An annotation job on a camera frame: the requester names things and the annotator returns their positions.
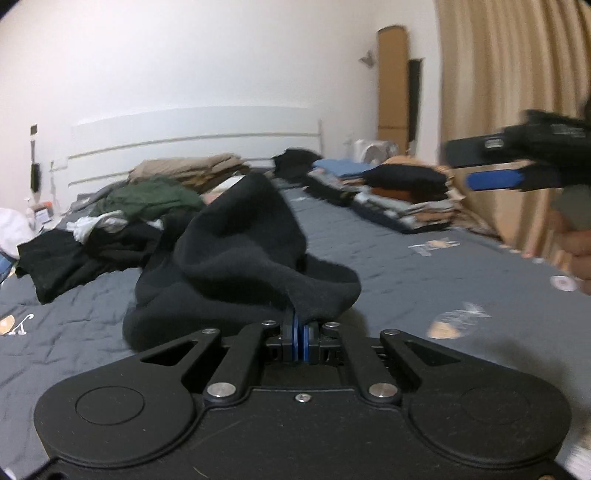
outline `beige curtain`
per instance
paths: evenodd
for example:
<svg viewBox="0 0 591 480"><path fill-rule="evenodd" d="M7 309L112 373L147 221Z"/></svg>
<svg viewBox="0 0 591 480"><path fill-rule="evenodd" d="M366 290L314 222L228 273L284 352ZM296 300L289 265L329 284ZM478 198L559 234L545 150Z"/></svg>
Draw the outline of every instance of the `beige curtain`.
<svg viewBox="0 0 591 480"><path fill-rule="evenodd" d="M591 8L579 0L437 0L443 52L442 141L493 133L537 108L578 116L589 94ZM566 267L548 213L554 190L469 192L466 207L505 243Z"/></svg>

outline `folded clothes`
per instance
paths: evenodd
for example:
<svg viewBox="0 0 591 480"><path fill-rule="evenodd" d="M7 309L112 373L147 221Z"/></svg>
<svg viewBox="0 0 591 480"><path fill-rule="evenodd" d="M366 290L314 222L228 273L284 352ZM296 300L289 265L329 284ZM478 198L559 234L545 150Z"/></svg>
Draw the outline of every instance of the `folded clothes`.
<svg viewBox="0 0 591 480"><path fill-rule="evenodd" d="M356 163L350 160L330 160L326 158L315 161L313 166L323 168L340 179L360 178L364 172L374 168L373 165L367 163Z"/></svg>
<svg viewBox="0 0 591 480"><path fill-rule="evenodd" d="M415 230L431 224L447 223L453 217L455 207L449 200L439 202L410 203L360 192L355 201L379 209L385 216L398 219L409 230Z"/></svg>
<svg viewBox="0 0 591 480"><path fill-rule="evenodd" d="M308 176L318 180L321 184L327 187L340 190L342 192L359 192L360 187L354 185L348 185L341 181L340 178L332 174L331 172L316 167L314 170L308 172Z"/></svg>
<svg viewBox="0 0 591 480"><path fill-rule="evenodd" d="M406 190L388 190L388 189L382 189L380 187L376 187L376 188L371 189L371 193L372 193L372 195L377 195L379 197L385 197L385 198L403 200L405 202L415 203L411 193L407 192Z"/></svg>
<svg viewBox="0 0 591 480"><path fill-rule="evenodd" d="M130 183L110 192L100 199L91 216L121 210L130 223L139 220L156 220L170 210L201 210L201 196L179 182L166 177L154 177L139 183Z"/></svg>
<svg viewBox="0 0 591 480"><path fill-rule="evenodd" d="M250 168L247 165L237 165L226 170L222 170L218 173L202 174L197 173L192 177L185 179L179 179L181 184L188 189L194 190L197 193L206 193L209 190L214 189L224 181L232 178L234 175L245 175L250 172Z"/></svg>
<svg viewBox="0 0 591 480"><path fill-rule="evenodd" d="M366 202L373 203L387 210L393 210L394 212L397 212L399 216L413 215L417 212L446 213L453 212L455 209L455 205L450 200L410 203L403 200L380 197L367 192L362 192L360 195L363 196Z"/></svg>
<svg viewBox="0 0 591 480"><path fill-rule="evenodd" d="M417 202L447 198L447 177L428 167L412 165L379 165L363 173L371 187L405 190Z"/></svg>
<svg viewBox="0 0 591 480"><path fill-rule="evenodd" d="M124 338L144 350L203 327L334 319L361 292L356 273L306 253L289 205L262 174L236 183L192 220L168 225L140 276Z"/></svg>
<svg viewBox="0 0 591 480"><path fill-rule="evenodd" d="M302 183L312 164L322 157L305 148L288 148L281 155L273 157L275 177L290 183Z"/></svg>
<svg viewBox="0 0 591 480"><path fill-rule="evenodd" d="M417 212L414 217L423 223L439 222L441 220L451 220L454 217L454 212Z"/></svg>
<svg viewBox="0 0 591 480"><path fill-rule="evenodd" d="M182 180L193 177L196 173L216 174L242 164L242 159L232 153L214 155L213 157L158 158L145 160L135 167L129 174L129 181L136 182L154 176Z"/></svg>
<svg viewBox="0 0 591 480"><path fill-rule="evenodd" d="M443 230L450 225L450 222L445 219L421 222L417 219L416 215L400 217L393 210L384 209L374 203L368 202L363 193L358 193L355 196L351 204L351 209L357 215L370 222L406 234Z"/></svg>
<svg viewBox="0 0 591 480"><path fill-rule="evenodd" d="M323 168L315 168L306 175L306 193L339 207L347 207L361 187L345 184Z"/></svg>

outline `white fan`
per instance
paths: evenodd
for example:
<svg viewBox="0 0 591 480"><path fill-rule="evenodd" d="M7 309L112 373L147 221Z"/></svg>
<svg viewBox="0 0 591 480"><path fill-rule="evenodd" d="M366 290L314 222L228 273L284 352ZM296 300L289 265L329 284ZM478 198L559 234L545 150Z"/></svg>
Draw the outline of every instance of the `white fan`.
<svg viewBox="0 0 591 480"><path fill-rule="evenodd" d="M386 140L357 140L353 148L353 161L380 165L398 155L398 146Z"/></svg>

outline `blue folded shirt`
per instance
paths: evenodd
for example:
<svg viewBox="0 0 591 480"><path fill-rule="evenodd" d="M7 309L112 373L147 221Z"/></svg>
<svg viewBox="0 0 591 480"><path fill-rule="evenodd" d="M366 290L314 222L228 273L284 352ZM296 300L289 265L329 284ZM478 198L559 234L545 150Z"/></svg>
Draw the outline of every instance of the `blue folded shirt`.
<svg viewBox="0 0 591 480"><path fill-rule="evenodd" d="M316 160L312 166L323 168L340 179L357 179L363 175L364 171L374 168L373 165L367 163L355 163L350 160L330 160L327 158Z"/></svg>

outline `white wall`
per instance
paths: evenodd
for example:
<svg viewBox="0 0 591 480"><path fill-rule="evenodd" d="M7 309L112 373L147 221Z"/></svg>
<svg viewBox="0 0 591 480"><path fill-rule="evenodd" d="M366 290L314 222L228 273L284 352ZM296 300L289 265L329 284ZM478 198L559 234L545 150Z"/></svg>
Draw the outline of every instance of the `white wall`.
<svg viewBox="0 0 591 480"><path fill-rule="evenodd" d="M375 48L380 2L21 0L0 21L0 206L25 208L35 123L42 199L70 127L126 113L314 106L325 153L345 155L348 136L375 137L376 69L358 58Z"/></svg>
<svg viewBox="0 0 591 480"><path fill-rule="evenodd" d="M381 0L376 18L376 30L389 25L405 25L411 58L424 59L417 157L436 164L439 158L442 65L435 0Z"/></svg>

